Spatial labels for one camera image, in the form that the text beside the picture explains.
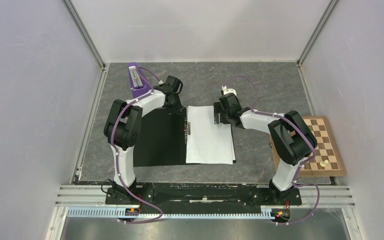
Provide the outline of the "aluminium frame rail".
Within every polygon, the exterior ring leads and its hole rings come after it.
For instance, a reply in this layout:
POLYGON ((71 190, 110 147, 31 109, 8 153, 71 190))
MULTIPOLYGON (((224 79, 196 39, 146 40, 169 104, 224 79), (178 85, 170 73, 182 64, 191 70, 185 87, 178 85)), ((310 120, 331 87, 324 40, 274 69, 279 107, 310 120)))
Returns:
POLYGON ((135 219, 267 219, 282 220, 294 209, 355 207, 347 186, 312 185, 273 199, 263 184, 150 183, 133 187, 134 196, 109 185, 63 185, 55 205, 68 216, 135 219))

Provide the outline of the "wooden chessboard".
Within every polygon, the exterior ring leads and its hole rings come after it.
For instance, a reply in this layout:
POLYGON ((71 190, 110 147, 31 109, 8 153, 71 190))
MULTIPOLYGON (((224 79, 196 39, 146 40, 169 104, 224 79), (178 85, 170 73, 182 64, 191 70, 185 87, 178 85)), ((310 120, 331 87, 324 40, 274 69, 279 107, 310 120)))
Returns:
POLYGON ((347 172, 337 146, 331 125, 326 116, 304 116, 304 122, 317 141, 315 159, 307 162, 299 172, 300 177, 344 177, 347 172), (320 161, 329 160, 326 167, 320 161))

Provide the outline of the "black folder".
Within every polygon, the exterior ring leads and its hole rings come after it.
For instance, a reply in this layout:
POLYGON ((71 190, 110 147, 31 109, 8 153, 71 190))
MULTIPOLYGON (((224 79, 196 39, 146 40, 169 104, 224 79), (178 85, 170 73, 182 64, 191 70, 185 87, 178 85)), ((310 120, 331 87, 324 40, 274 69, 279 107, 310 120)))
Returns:
POLYGON ((134 146, 134 167, 209 165, 187 164, 184 138, 184 118, 181 114, 169 114, 165 108, 156 109, 142 118, 139 139, 134 146))

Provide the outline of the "white paper sheets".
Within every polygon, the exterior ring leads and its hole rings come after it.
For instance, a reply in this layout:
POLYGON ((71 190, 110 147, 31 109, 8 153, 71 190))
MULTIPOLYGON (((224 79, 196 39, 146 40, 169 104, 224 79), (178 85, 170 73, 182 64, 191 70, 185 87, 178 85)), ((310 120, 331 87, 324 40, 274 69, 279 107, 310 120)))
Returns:
POLYGON ((214 123, 212 106, 188 106, 187 164, 232 165, 236 160, 232 128, 214 123))

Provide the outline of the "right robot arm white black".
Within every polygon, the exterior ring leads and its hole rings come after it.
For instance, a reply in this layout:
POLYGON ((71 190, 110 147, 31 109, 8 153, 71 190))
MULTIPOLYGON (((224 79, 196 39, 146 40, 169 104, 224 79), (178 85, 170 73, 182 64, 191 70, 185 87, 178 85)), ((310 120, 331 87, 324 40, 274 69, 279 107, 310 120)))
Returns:
POLYGON ((268 113, 242 107, 236 94, 223 90, 214 103, 215 124, 230 124, 239 129, 269 134, 280 158, 278 168, 269 182, 269 199, 282 204, 295 188, 300 168, 316 156, 318 142, 295 110, 268 113))

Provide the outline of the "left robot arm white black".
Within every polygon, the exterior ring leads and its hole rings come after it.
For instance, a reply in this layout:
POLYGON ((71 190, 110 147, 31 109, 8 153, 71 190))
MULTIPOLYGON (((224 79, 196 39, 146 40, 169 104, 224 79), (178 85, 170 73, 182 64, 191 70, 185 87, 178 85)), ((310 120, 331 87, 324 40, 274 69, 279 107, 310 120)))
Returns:
POLYGON ((129 101, 116 99, 104 126, 115 174, 112 189, 125 204, 137 198, 135 167, 180 166, 186 163, 186 110, 174 76, 129 101))

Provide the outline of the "purple metronome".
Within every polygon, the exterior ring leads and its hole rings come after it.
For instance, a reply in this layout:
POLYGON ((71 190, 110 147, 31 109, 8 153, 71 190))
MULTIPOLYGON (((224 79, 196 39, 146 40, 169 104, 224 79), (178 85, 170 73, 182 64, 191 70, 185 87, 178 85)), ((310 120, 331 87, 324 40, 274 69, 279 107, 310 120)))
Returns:
POLYGON ((128 63, 130 90, 133 98, 138 98, 150 91, 150 86, 143 80, 144 74, 136 62, 128 63))

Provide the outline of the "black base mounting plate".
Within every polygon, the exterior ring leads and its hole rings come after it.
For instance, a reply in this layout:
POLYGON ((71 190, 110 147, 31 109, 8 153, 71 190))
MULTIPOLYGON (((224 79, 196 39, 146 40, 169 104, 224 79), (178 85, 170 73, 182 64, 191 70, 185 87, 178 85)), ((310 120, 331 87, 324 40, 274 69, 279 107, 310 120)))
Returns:
POLYGON ((112 184, 107 205, 139 205, 142 214, 257 214, 261 206, 300 206, 297 188, 280 198, 257 184, 136 182, 129 190, 112 184))

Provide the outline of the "white chess piece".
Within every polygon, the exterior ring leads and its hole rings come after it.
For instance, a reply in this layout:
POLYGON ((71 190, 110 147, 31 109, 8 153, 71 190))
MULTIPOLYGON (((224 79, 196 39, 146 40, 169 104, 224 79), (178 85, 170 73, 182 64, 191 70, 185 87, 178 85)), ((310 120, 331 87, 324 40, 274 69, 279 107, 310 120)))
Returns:
POLYGON ((329 160, 322 160, 322 161, 320 161, 319 164, 320 164, 321 167, 326 167, 329 163, 330 163, 329 160))

